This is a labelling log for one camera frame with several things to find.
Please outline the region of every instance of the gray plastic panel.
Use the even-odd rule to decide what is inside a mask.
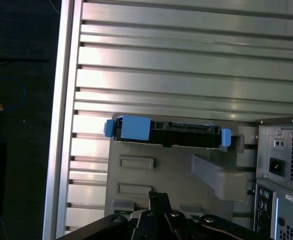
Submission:
[[[118,164],[122,168],[131,169],[153,169],[153,158],[147,157],[132,157],[132,156],[120,156],[118,158]]]
[[[215,124],[230,128],[233,134],[239,134],[241,123],[231,121],[212,121],[194,118],[176,118],[151,116],[154,121],[172,121],[193,124]],[[242,129],[248,126],[242,123]],[[245,135],[251,137],[250,131]],[[222,152],[192,147],[172,148],[153,144],[118,142],[111,140],[105,201],[105,215],[115,210],[115,201],[133,201],[135,210],[148,209],[147,190],[167,193],[173,209],[181,210],[188,216],[215,214],[231,220],[234,203],[223,201],[215,196],[215,191],[200,178],[192,175],[193,154],[212,163],[235,169],[237,152]]]

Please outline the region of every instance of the rectangular slot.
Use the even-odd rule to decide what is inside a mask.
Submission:
[[[135,184],[117,184],[117,193],[119,195],[132,196],[136,198],[147,198],[152,187],[148,185],[135,185]]]
[[[119,166],[130,169],[153,169],[153,158],[147,157],[134,157],[134,156],[120,156]]]
[[[284,177],[286,175],[286,162],[277,158],[270,158],[268,171],[272,174]]]

